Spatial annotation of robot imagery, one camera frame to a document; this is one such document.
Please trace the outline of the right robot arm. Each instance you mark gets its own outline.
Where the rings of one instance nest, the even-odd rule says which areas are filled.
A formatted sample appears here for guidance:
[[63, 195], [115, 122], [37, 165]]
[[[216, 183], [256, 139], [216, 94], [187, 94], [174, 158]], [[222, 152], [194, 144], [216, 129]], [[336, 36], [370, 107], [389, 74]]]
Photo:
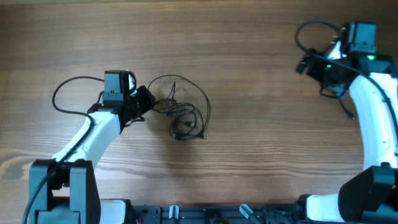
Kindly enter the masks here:
[[323, 51], [304, 48], [297, 65], [320, 84], [320, 94], [349, 96], [363, 140], [363, 170], [338, 193], [302, 195], [292, 207], [294, 223], [397, 222], [397, 68], [376, 47], [377, 26], [352, 21], [336, 29]]

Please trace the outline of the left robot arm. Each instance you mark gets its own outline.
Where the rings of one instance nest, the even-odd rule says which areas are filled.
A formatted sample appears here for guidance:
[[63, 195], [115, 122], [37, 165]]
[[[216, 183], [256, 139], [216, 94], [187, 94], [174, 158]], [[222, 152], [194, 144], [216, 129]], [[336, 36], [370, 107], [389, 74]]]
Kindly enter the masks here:
[[51, 159], [31, 165], [23, 223], [141, 223], [130, 200], [100, 198], [95, 168], [124, 128], [144, 120], [155, 98], [130, 70], [107, 70], [102, 82], [79, 132]]

